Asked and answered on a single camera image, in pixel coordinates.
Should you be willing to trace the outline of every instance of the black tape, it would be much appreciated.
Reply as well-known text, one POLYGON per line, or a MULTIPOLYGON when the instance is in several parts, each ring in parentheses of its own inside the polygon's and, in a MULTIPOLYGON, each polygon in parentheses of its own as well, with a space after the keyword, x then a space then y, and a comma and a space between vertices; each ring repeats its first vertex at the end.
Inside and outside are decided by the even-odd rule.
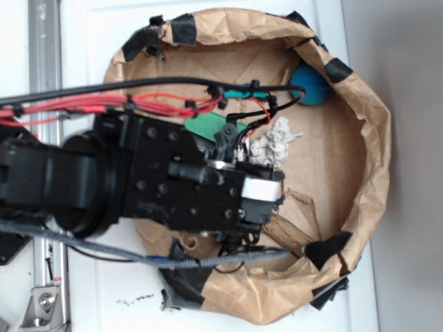
POLYGON ((313 40, 317 45, 321 46, 323 48, 323 50, 325 50, 326 52, 328 52, 326 45, 321 43, 320 38, 318 38, 318 36, 314 36, 314 37, 309 37, 306 38, 304 40, 302 40, 300 43, 297 44, 296 47, 302 46, 303 44, 306 44, 309 40, 313 40))
POLYGON ((150 18, 150 26, 161 26, 165 23, 163 15, 153 16, 150 18))
POLYGON ((147 54, 152 55, 153 57, 156 57, 160 61, 166 60, 165 53, 160 48, 157 48, 155 46, 148 46, 146 48, 146 52, 147 52, 147 54))
POLYGON ((317 310, 323 309, 328 301, 334 301, 335 294, 338 291, 344 291, 349 288, 349 279, 347 277, 340 278, 326 286, 314 289, 314 300, 310 304, 317 310))
MULTIPOLYGON (((178 241, 172 244, 171 259, 189 259, 178 241)), ((159 276, 165 287, 163 299, 166 308, 200 309, 204 302, 201 292, 208 280, 212 268, 160 269, 159 276)))
POLYGON ((336 57, 326 64, 325 72, 332 83, 339 83, 347 79, 354 71, 336 57))
POLYGON ((195 18, 191 14, 184 14, 171 21, 172 41, 175 44, 195 46, 197 28, 195 18))
POLYGON ((337 255, 346 246, 352 233, 339 232, 327 241, 318 241, 308 244, 303 253, 312 263, 321 270, 326 261, 334 255, 337 255))
POLYGON ((143 28, 137 30, 122 47, 125 61, 134 60, 145 47, 158 45, 159 42, 158 29, 143 28))
POLYGON ((289 21, 292 22, 300 23, 308 27, 309 29, 311 28, 309 24, 306 22, 305 18, 302 15, 298 14, 298 12, 296 11, 293 11, 291 14, 287 15, 285 19, 288 19, 289 21))

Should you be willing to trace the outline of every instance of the black cable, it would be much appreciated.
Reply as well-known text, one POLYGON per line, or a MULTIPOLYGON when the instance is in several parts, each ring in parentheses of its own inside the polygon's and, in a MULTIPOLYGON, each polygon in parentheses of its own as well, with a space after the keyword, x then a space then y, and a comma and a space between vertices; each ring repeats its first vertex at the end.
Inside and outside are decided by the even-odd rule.
MULTIPOLYGON (((282 111, 283 109, 287 109, 288 107, 291 107, 291 106, 297 104, 301 100, 302 100, 301 96, 297 97, 296 99, 293 99, 290 102, 287 102, 286 104, 283 104, 282 106, 277 107, 276 111, 279 112, 279 111, 282 111)), ((262 116, 263 114, 264 114, 263 111, 254 111, 254 112, 248 112, 248 113, 231 113, 231 114, 228 114, 228 119, 239 120, 239 119, 249 118, 251 116, 262 116)))
POLYGON ((134 263, 134 261, 130 260, 130 259, 117 259, 117 258, 108 258, 108 257, 101 257, 101 256, 96 256, 96 255, 92 255, 86 251, 80 250, 79 248, 76 248, 74 246, 67 246, 68 248, 78 252, 81 255, 90 257, 90 258, 94 258, 94 259, 98 259, 100 261, 112 261, 114 263, 134 263))
POLYGON ((64 234, 52 232, 42 229, 38 225, 30 225, 24 223, 16 223, 0 218, 0 232, 13 234, 24 234, 31 237, 46 237, 55 241, 60 241, 67 246, 83 247, 89 250, 103 252, 110 255, 121 256, 129 260, 137 261, 157 268, 209 268, 220 264, 239 263, 242 261, 253 261, 258 259, 270 259, 288 255, 287 249, 281 248, 260 248, 260 252, 246 252, 243 255, 226 255, 223 257, 205 258, 205 259, 168 259, 167 257, 143 256, 130 252, 128 250, 106 246, 100 243, 94 243, 79 239, 76 237, 68 237, 64 234))
POLYGON ((235 90, 240 92, 272 92, 272 91, 298 91, 302 95, 305 94, 304 88, 295 85, 276 85, 276 86, 250 86, 240 84, 229 84, 213 80, 206 80, 197 77, 156 77, 146 78, 142 80, 132 80, 109 84, 97 84, 91 86, 81 86, 78 88, 49 91, 43 93, 33 93, 30 95, 18 95, 16 97, 0 99, 0 106, 17 105, 25 102, 36 102, 39 100, 56 99, 66 97, 68 95, 81 95, 84 93, 95 93, 118 89, 129 89, 137 86, 150 86, 160 84, 196 84, 204 86, 219 86, 224 90, 235 90))
POLYGON ((240 268, 242 268, 242 266, 244 265, 244 261, 242 262, 242 263, 240 263, 240 265, 238 266, 238 267, 236 267, 236 268, 234 268, 233 270, 229 270, 229 271, 223 271, 223 270, 220 270, 218 267, 214 267, 214 270, 216 270, 218 273, 221 273, 221 274, 223 274, 223 275, 228 275, 228 274, 231 274, 231 273, 234 273, 234 272, 237 272, 240 268))

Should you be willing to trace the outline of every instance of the teal object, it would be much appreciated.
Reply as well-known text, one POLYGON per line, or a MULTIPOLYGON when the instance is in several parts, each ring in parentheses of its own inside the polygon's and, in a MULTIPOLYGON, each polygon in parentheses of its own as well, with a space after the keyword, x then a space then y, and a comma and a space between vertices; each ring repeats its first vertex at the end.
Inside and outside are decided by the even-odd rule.
MULTIPOLYGON (((223 129, 226 124, 226 117, 214 112, 201 114, 196 118, 190 118, 185 121, 185 128, 192 133, 215 142, 214 134, 223 129)), ((246 128, 246 125, 237 122, 237 130, 240 132, 246 128)))
MULTIPOLYGON (((241 91, 234 91, 234 90, 229 90, 227 92, 224 93, 224 97, 225 98, 249 98, 251 96, 251 94, 249 92, 241 92, 241 91)), ((254 98, 258 98, 258 99, 266 99, 267 95, 265 92, 254 92, 252 94, 252 96, 254 98)))
MULTIPOLYGON (((305 88, 306 95, 300 101, 303 105, 315 106, 322 104, 332 94, 332 88, 323 76, 307 64, 301 64, 296 71, 294 71, 289 83, 305 88)), ((294 98, 300 96, 300 92, 298 91, 292 91, 291 93, 294 98)))

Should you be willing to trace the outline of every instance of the metal bracket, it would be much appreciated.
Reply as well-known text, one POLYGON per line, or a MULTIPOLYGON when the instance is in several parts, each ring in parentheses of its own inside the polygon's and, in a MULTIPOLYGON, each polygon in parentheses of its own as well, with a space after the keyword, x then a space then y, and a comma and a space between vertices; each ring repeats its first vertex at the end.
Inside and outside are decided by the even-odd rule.
MULTIPOLYGON (((62 87, 60 1, 28 0, 29 89, 31 93, 62 87)), ((45 113, 32 114, 31 120, 44 120, 48 116, 50 115, 45 113)), ((59 145, 63 136, 60 121, 31 126, 30 129, 31 132, 37 134, 40 141, 46 144, 59 145)), ((47 226, 54 232, 63 232, 54 220, 49 221, 47 226)), ((47 286, 57 287, 57 303, 60 303, 60 308, 62 308, 62 321, 67 323, 70 318, 70 309, 66 247, 57 241, 34 238, 34 270, 35 287, 38 287, 34 289, 47 286)), ((28 326, 28 321, 25 320, 22 329, 26 326, 28 326)), ((49 331, 45 328, 41 326, 37 330, 22 331, 49 331)))
POLYGON ((34 288, 20 332, 50 332, 63 325, 60 287, 34 288))
POLYGON ((8 323, 2 320, 0 317, 0 332, 6 332, 8 329, 9 329, 8 323))

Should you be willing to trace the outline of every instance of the brown paper bag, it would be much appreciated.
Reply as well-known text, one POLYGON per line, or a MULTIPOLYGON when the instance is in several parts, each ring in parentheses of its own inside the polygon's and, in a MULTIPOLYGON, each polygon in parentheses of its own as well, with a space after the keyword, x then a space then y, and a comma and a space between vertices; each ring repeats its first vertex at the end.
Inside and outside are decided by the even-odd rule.
MULTIPOLYGON (((296 12, 277 17, 221 8, 168 22, 156 17, 112 59, 105 82, 183 75, 230 83, 257 79, 272 85, 286 84, 300 58, 329 82, 334 95, 316 107, 296 105, 279 112, 290 120, 291 132, 303 136, 290 144, 289 160, 282 166, 287 198, 260 241, 290 248, 293 254, 246 264, 229 274, 162 270, 167 305, 268 324, 337 289, 356 268, 385 210, 390 113, 357 74, 327 52, 296 12)), ((120 92, 136 95, 157 89, 204 96, 200 88, 179 85, 120 92)), ((281 104, 290 98, 278 95, 281 104)), ((230 102, 224 114, 252 108, 244 100, 230 102)), ((178 250, 172 247, 173 239, 197 258, 219 250, 213 239, 172 232, 147 220, 135 224, 151 255, 178 250)))

